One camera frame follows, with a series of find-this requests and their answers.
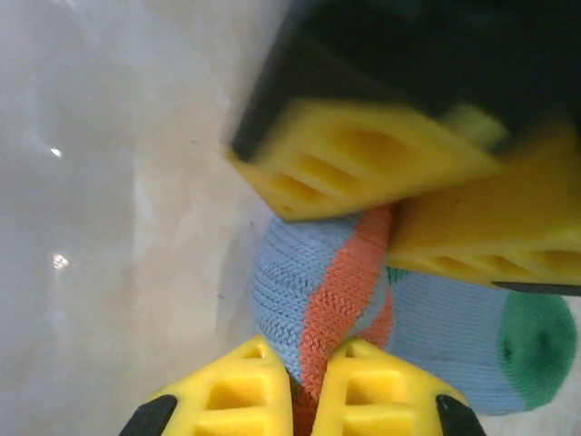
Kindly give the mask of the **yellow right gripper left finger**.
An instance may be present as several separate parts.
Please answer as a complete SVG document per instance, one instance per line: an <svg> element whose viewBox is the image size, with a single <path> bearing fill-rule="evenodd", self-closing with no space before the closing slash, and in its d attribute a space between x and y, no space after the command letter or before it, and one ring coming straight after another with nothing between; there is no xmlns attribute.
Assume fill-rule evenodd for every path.
<svg viewBox="0 0 581 436"><path fill-rule="evenodd" d="M268 343L255 336L153 393L121 434L292 435L288 373Z"/></svg>

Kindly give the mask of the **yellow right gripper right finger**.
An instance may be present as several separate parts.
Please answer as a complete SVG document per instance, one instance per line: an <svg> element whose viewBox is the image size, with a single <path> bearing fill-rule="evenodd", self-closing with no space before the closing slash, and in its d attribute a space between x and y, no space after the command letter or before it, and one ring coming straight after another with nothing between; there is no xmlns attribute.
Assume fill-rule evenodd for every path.
<svg viewBox="0 0 581 436"><path fill-rule="evenodd" d="M330 358L313 435L483 435L465 395L363 340Z"/></svg>

